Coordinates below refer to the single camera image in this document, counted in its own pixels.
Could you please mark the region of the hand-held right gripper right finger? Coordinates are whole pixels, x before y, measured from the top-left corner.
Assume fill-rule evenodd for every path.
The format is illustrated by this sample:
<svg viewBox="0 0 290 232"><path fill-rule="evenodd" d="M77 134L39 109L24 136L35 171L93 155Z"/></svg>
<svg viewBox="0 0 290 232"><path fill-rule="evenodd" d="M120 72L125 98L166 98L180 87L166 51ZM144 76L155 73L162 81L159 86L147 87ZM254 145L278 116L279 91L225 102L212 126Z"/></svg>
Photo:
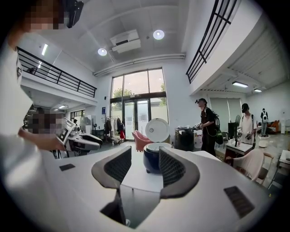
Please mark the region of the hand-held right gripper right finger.
<svg viewBox="0 0 290 232"><path fill-rule="evenodd" d="M163 177L161 199L182 198L199 182L197 165L165 147L159 149L159 169Z"/></svg>

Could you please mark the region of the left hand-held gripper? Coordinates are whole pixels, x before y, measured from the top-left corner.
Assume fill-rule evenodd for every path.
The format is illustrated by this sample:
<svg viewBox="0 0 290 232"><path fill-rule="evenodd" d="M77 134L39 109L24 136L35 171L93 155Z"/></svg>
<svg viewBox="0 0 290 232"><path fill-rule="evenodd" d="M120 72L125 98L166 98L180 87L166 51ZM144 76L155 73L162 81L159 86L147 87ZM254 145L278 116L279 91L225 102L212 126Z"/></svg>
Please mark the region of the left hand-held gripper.
<svg viewBox="0 0 290 232"><path fill-rule="evenodd" d="M80 126L64 117L61 120L62 130L58 130L57 139L64 146L67 156L87 155L90 151L99 150L103 141L98 137L81 131Z"/></svg>

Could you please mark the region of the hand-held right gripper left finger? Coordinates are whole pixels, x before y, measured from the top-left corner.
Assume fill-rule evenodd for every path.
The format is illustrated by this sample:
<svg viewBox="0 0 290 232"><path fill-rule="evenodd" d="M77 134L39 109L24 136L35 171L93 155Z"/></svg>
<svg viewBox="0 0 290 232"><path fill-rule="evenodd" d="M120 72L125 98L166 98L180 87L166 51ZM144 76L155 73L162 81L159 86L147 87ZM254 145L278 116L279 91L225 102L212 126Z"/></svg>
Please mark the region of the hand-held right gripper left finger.
<svg viewBox="0 0 290 232"><path fill-rule="evenodd" d="M91 169L91 174L102 187L119 189L131 164L131 146L127 146L96 162Z"/></svg>

